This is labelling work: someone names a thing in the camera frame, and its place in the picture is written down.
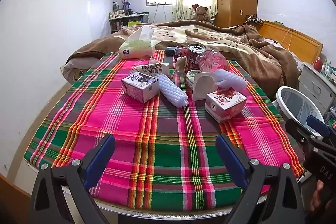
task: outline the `blue gripper pad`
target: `blue gripper pad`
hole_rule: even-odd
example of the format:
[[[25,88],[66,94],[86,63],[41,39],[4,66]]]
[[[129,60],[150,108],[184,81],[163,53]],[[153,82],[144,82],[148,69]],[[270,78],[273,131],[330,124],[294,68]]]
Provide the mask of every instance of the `blue gripper pad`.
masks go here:
[[[233,150],[230,148],[230,146],[226,143],[221,135],[218,135],[216,138],[216,148],[227,171],[230,173],[233,182],[237,186],[245,190],[248,185],[245,169],[242,163],[237,158],[236,154],[233,152]]]
[[[307,117],[307,125],[310,126],[313,130],[319,133],[322,137],[329,137],[329,127],[325,125],[324,122],[320,121],[316,117],[309,115]]]
[[[95,187],[103,174],[105,167],[110,161],[115,149],[116,141],[113,135],[109,137],[98,150],[92,161],[89,163],[85,171],[85,180],[83,185],[86,190]]]

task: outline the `plastic bottle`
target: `plastic bottle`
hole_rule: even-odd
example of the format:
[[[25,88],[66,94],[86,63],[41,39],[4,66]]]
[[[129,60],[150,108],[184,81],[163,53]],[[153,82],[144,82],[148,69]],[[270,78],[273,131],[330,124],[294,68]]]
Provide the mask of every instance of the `plastic bottle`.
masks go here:
[[[321,72],[322,70],[322,60],[320,57],[318,57],[316,60],[315,60],[315,63],[314,63],[314,69],[317,70],[318,72]]]

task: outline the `hand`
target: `hand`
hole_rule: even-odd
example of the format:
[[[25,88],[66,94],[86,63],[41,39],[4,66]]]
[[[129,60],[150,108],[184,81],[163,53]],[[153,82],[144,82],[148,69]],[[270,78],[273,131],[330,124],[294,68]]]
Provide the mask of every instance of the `hand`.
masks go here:
[[[315,211],[321,204],[320,193],[321,193],[323,187],[324,187],[324,183],[321,180],[319,180],[317,182],[316,190],[314,192],[313,198],[312,198],[312,200],[310,201],[310,204],[309,204],[309,210],[311,212]],[[327,205],[325,206],[326,208],[328,208],[330,202],[331,202],[331,200],[328,201]]]

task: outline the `plaid tablecloth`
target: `plaid tablecloth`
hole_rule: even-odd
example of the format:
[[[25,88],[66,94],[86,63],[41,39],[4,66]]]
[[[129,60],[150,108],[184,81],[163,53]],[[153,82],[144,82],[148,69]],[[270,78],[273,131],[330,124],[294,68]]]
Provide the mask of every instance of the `plaid tablecloth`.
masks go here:
[[[164,51],[157,51],[155,58],[172,65]],[[183,74],[174,80],[189,96],[184,108],[177,109],[162,94],[146,104],[124,94],[121,79],[142,64],[148,59],[105,55],[49,113],[25,159],[36,167],[45,162],[64,166],[81,159],[105,134],[113,134],[115,152],[90,193],[109,203],[154,211],[205,210],[238,200],[241,189],[216,151],[220,133],[251,158],[270,165],[288,162],[296,176],[303,173],[282,117],[237,63],[231,63],[231,71],[248,80],[243,92],[248,99],[243,112],[223,124],[204,110],[204,100],[191,100]]]

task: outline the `white bucket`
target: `white bucket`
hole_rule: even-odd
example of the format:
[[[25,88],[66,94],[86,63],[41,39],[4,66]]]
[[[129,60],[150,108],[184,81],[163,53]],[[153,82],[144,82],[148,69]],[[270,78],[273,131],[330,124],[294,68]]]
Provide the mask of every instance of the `white bucket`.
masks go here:
[[[307,125],[306,119],[309,115],[313,115],[324,122],[321,112],[308,97],[288,86],[279,88],[276,95],[277,99],[273,102],[273,105],[285,121],[292,118],[310,130],[317,139],[323,139],[319,133]]]

